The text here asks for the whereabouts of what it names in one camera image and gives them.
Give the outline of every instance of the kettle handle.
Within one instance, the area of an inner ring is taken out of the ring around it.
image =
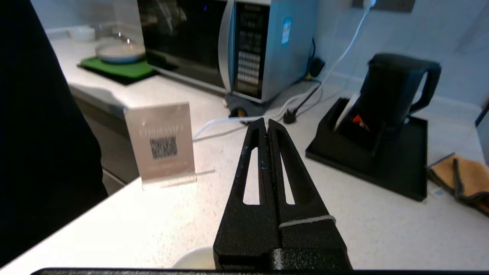
[[[409,115],[428,106],[431,98],[435,94],[436,85],[438,84],[438,80],[440,79],[442,68],[438,64],[436,64],[436,66],[429,68],[427,72],[428,76],[426,77],[426,83],[424,84],[421,98],[416,103],[411,105],[411,108],[409,109]]]

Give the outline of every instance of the black sleeve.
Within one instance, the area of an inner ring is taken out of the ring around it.
[[[1,267],[107,193],[98,142],[30,1],[0,7]]]

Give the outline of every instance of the black power cord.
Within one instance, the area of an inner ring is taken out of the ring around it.
[[[306,103],[309,100],[309,98],[311,98],[313,94],[316,93],[316,91],[322,84],[321,81],[319,80],[309,80],[309,82],[316,82],[319,83],[319,85],[316,88],[314,88],[314,90],[312,90],[311,93],[308,94],[308,96],[299,104],[299,106],[295,107],[295,109],[293,109],[292,111],[290,109],[287,109],[287,111],[284,114],[285,124],[292,124],[297,120],[297,112],[299,111],[299,109],[302,107],[302,105],[304,105],[304,103]]]
[[[299,111],[299,109],[317,91],[317,88],[319,88],[321,86],[321,81],[311,79],[311,77],[316,77],[316,76],[319,75],[319,73],[321,72],[321,70],[323,69],[324,64],[325,64],[324,61],[322,61],[319,58],[315,58],[315,56],[316,56],[316,41],[313,38],[312,39],[312,56],[309,58],[308,72],[306,73],[306,75],[304,75],[304,77],[301,77],[294,84],[297,84],[297,83],[299,83],[299,82],[301,82],[303,80],[307,80],[307,81],[310,81],[310,82],[319,83],[319,86],[317,86],[314,90],[312,90],[311,93],[308,94],[308,96],[306,97],[306,99],[304,99],[299,104],[299,106],[297,106],[294,110],[291,111],[291,110],[287,109],[287,111],[284,114],[284,123],[285,124],[292,124],[292,123],[294,123],[296,121],[296,119],[297,119],[297,112]]]

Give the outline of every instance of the green mat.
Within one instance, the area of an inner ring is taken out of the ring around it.
[[[153,69],[148,66],[148,62],[146,62],[146,60],[142,60],[132,64],[110,64],[103,62],[95,56],[83,59],[80,65],[82,67],[95,69],[128,78],[143,77],[153,71]]]

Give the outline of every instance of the microwave sticker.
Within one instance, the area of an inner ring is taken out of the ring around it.
[[[292,18],[285,18],[284,27],[282,28],[282,46],[289,43],[290,26],[292,26]]]

